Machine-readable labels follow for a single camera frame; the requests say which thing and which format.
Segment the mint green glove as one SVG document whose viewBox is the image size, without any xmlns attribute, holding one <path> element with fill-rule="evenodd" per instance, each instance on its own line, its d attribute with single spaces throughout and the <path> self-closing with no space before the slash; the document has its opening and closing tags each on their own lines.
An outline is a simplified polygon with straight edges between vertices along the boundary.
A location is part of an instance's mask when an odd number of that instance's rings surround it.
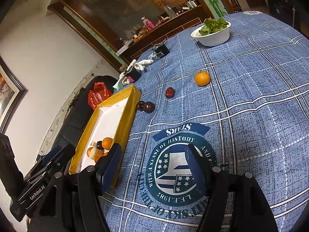
<svg viewBox="0 0 309 232">
<path fill-rule="evenodd" d="M 126 76 L 123 76 L 118 79 L 118 81 L 113 85 L 114 93 L 120 91 L 124 86 L 124 81 L 127 79 Z"/>
</svg>

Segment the dark chestnut in tray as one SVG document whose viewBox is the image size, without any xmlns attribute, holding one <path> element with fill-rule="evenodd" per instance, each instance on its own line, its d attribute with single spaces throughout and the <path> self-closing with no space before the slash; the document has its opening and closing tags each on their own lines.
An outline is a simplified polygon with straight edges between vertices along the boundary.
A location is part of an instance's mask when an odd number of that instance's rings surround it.
<svg viewBox="0 0 309 232">
<path fill-rule="evenodd" d="M 103 149 L 104 149 L 103 146 L 102 146 L 102 141 L 98 141 L 98 142 L 96 143 L 96 148 L 97 148 L 98 150 L 103 150 Z"/>
</svg>

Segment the dark jar with cork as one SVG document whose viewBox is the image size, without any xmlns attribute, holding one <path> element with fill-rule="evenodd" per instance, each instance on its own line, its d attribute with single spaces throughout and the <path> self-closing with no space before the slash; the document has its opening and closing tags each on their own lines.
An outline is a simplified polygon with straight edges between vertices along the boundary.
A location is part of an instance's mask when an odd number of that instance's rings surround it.
<svg viewBox="0 0 309 232">
<path fill-rule="evenodd" d="M 126 70 L 124 70 L 121 73 L 121 76 L 124 78 L 122 80 L 123 84 L 135 83 L 135 82 L 137 82 L 140 79 L 141 73 L 135 67 L 135 65 L 133 65 L 130 68 L 128 67 Z"/>
</svg>

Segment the orange mandarin in tray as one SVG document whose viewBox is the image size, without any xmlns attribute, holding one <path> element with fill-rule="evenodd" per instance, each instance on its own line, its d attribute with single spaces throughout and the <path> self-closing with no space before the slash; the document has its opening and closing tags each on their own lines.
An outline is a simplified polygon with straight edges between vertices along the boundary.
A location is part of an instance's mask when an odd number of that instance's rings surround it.
<svg viewBox="0 0 309 232">
<path fill-rule="evenodd" d="M 87 149 L 86 154 L 87 154 L 88 157 L 90 157 L 90 153 L 91 153 L 92 149 L 93 149 L 93 147 L 89 147 L 89 148 Z"/>
</svg>

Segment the yellowish mandarin orange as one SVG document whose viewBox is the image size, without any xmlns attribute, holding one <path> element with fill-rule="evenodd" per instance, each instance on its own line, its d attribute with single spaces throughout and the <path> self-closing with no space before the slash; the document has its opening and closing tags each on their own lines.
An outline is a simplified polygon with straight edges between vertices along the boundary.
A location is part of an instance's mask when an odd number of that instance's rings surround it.
<svg viewBox="0 0 309 232">
<path fill-rule="evenodd" d="M 198 86 L 203 87 L 210 83 L 210 75 L 206 71 L 200 71 L 195 75 L 195 82 Z"/>
</svg>

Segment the black jar small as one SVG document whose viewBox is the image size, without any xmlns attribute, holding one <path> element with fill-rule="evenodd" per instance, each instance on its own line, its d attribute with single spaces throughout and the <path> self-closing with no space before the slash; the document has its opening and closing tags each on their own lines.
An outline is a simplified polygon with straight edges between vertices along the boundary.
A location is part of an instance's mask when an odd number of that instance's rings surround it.
<svg viewBox="0 0 309 232">
<path fill-rule="evenodd" d="M 154 45 L 153 51 L 158 58 L 163 58 L 170 53 L 164 42 Z"/>
</svg>

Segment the dark chestnut back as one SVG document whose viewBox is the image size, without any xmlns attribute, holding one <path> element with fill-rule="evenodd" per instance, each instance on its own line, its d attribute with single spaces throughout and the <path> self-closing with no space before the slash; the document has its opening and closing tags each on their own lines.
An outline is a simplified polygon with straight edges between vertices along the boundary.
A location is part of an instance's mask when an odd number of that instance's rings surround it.
<svg viewBox="0 0 309 232">
<path fill-rule="evenodd" d="M 136 104 L 136 109 L 139 110 L 139 111 L 143 111 L 143 106 L 144 106 L 144 101 L 139 101 L 137 104 Z"/>
</svg>

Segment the dark chestnut front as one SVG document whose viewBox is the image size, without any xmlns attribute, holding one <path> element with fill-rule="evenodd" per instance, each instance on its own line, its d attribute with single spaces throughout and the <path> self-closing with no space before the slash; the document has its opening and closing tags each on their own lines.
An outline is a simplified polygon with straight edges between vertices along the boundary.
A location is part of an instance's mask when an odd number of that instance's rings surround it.
<svg viewBox="0 0 309 232">
<path fill-rule="evenodd" d="M 146 113 L 151 113 L 155 110 L 155 107 L 154 107 L 154 103 L 152 102 L 145 102 L 143 104 L 143 111 L 146 112 Z"/>
</svg>

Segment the orange mandarin right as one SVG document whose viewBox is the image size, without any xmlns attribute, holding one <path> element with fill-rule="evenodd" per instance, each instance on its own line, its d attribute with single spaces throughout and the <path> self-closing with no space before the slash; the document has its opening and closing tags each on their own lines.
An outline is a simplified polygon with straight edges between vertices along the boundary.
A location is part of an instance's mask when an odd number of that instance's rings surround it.
<svg viewBox="0 0 309 232">
<path fill-rule="evenodd" d="M 94 156 L 94 161 L 95 163 L 97 163 L 97 161 L 101 158 L 101 157 L 104 157 L 104 156 L 107 156 L 107 152 L 103 152 L 102 150 L 99 150 L 95 156 Z"/>
</svg>

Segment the large orange mandarin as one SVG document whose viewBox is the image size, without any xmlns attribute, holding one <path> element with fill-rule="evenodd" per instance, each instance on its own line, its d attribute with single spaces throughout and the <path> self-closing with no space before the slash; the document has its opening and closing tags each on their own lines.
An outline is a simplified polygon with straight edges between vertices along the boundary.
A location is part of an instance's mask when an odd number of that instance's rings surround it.
<svg viewBox="0 0 309 232">
<path fill-rule="evenodd" d="M 111 147 L 112 147 L 112 144 L 113 144 L 113 139 L 110 138 L 110 137 L 104 138 L 104 139 L 102 140 L 102 143 L 101 143 L 102 148 L 103 148 L 104 150 L 110 150 Z"/>
</svg>

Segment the red jujube date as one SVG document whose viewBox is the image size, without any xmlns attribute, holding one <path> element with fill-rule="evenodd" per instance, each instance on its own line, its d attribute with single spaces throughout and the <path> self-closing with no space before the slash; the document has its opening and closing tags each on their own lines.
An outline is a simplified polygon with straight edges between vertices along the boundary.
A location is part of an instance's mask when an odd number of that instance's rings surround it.
<svg viewBox="0 0 309 232">
<path fill-rule="evenodd" d="M 169 87 L 166 89 L 165 96 L 166 98 L 173 98 L 175 95 L 175 90 L 173 87 Z"/>
</svg>

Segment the blue plaid tablecloth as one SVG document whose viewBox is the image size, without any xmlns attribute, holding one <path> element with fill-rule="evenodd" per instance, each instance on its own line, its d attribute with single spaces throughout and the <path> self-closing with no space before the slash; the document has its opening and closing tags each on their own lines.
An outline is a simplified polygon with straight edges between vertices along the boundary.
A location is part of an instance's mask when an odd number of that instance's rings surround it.
<svg viewBox="0 0 309 232">
<path fill-rule="evenodd" d="M 304 211 L 308 39 L 261 12 L 225 19 L 224 44 L 205 47 L 186 29 L 137 81 L 141 100 L 155 107 L 136 113 L 117 185 L 100 199 L 111 231 L 197 229 L 207 200 L 186 162 L 187 143 L 229 173 L 252 173 L 279 231 L 290 231 Z M 203 87 L 194 79 L 200 71 L 211 78 Z"/>
</svg>

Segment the pink bottle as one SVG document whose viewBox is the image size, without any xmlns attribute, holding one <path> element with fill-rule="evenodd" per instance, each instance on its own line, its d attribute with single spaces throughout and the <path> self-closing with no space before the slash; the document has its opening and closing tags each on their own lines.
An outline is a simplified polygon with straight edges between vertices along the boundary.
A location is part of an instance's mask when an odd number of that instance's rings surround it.
<svg viewBox="0 0 309 232">
<path fill-rule="evenodd" d="M 141 20 L 148 31 L 152 31 L 155 28 L 155 25 L 146 17 L 143 17 Z"/>
</svg>

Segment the dark chestnut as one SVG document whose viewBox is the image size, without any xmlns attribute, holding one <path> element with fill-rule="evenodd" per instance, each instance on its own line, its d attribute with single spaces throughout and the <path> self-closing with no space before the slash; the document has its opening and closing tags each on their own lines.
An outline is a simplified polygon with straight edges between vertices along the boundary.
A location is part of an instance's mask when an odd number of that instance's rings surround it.
<svg viewBox="0 0 309 232">
<path fill-rule="evenodd" d="M 98 141 L 98 142 L 96 143 L 96 148 L 97 148 L 98 150 L 103 150 L 103 149 L 104 149 L 103 146 L 102 146 L 102 141 Z"/>
<path fill-rule="evenodd" d="M 136 109 L 139 110 L 139 111 L 143 111 L 143 106 L 144 106 L 144 101 L 139 101 L 137 104 L 136 104 Z"/>
<path fill-rule="evenodd" d="M 146 112 L 146 113 L 151 113 L 155 110 L 155 107 L 154 107 L 154 103 L 152 102 L 145 102 L 143 104 L 143 111 Z"/>
</svg>

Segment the black leather sofa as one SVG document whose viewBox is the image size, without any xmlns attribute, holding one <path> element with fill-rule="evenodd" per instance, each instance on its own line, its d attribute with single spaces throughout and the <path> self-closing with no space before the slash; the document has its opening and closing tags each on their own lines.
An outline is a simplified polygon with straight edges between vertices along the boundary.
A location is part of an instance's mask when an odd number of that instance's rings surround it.
<svg viewBox="0 0 309 232">
<path fill-rule="evenodd" d="M 88 104 L 88 93 L 94 88 L 96 82 L 104 82 L 112 92 L 116 79 L 110 75 L 91 76 L 89 81 L 78 86 L 73 91 L 69 101 L 62 106 L 52 122 L 39 149 L 36 161 L 39 161 L 56 145 L 64 147 L 70 143 L 77 146 L 94 111 Z"/>
</svg>

